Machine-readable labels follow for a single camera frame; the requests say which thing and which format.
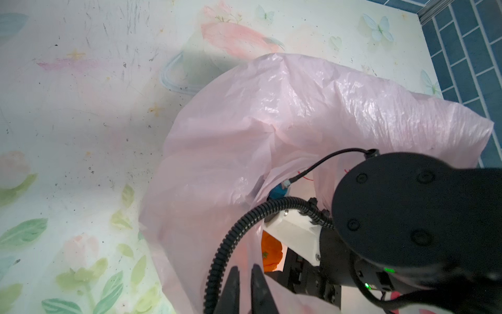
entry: orange object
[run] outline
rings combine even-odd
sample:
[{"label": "orange object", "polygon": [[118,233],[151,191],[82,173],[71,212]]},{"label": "orange object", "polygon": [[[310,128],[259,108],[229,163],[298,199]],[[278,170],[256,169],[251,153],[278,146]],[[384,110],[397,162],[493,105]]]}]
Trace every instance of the orange object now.
[{"label": "orange object", "polygon": [[282,260],[282,244],[266,231],[262,235],[263,272],[274,271]]}]

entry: pink plastic bag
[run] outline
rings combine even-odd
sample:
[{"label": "pink plastic bag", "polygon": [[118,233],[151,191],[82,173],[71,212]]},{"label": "pink plastic bag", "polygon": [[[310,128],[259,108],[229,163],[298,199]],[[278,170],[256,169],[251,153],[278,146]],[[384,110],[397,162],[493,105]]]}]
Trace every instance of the pink plastic bag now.
[{"label": "pink plastic bag", "polygon": [[[140,223],[164,293],[176,311],[201,313],[207,274],[230,227],[269,191],[325,155],[348,147],[418,152],[474,167],[493,122],[454,102],[323,59],[271,54],[221,75],[178,114],[164,160],[143,200]],[[319,208],[362,154],[314,172]],[[233,253],[241,313],[250,309],[250,270],[262,264],[261,226]],[[281,313],[337,310],[268,278]]]}]

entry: green stem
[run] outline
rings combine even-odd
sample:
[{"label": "green stem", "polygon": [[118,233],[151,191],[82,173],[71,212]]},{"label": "green stem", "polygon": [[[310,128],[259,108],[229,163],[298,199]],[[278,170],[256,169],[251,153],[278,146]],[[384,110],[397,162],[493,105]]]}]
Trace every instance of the green stem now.
[{"label": "green stem", "polygon": [[94,308],[96,307],[96,302],[94,301],[94,297],[92,297],[91,287],[88,282],[84,284],[84,288],[85,288],[85,295],[87,296],[87,300],[89,301],[89,306],[91,310],[94,310]]}]

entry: blue tile wall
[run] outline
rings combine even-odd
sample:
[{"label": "blue tile wall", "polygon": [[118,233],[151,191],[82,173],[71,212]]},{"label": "blue tile wall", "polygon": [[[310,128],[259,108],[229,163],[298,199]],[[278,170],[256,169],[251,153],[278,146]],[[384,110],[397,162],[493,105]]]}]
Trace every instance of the blue tile wall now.
[{"label": "blue tile wall", "polygon": [[388,7],[398,8],[412,13],[420,11],[430,0],[368,0]]},{"label": "blue tile wall", "polygon": [[479,166],[502,168],[500,0],[454,0],[422,29],[444,99],[495,122]]}]

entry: screw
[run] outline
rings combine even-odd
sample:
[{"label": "screw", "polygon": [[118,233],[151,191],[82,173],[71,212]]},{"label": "screw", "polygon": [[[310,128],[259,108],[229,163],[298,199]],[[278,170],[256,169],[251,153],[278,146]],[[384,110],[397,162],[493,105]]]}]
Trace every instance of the screw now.
[{"label": "screw", "polygon": [[351,219],[347,223],[347,228],[350,231],[356,231],[357,229],[359,229],[359,227],[361,227],[361,225],[357,219]]},{"label": "screw", "polygon": [[429,170],[423,170],[417,176],[417,181],[423,184],[431,183],[434,181],[436,176]]},{"label": "screw", "polygon": [[355,180],[357,181],[357,183],[365,183],[366,181],[368,181],[368,175],[366,175],[365,173],[360,173],[357,175],[357,178]]},{"label": "screw", "polygon": [[425,230],[415,230],[411,232],[411,240],[419,246],[429,246],[432,244],[432,236]]}]

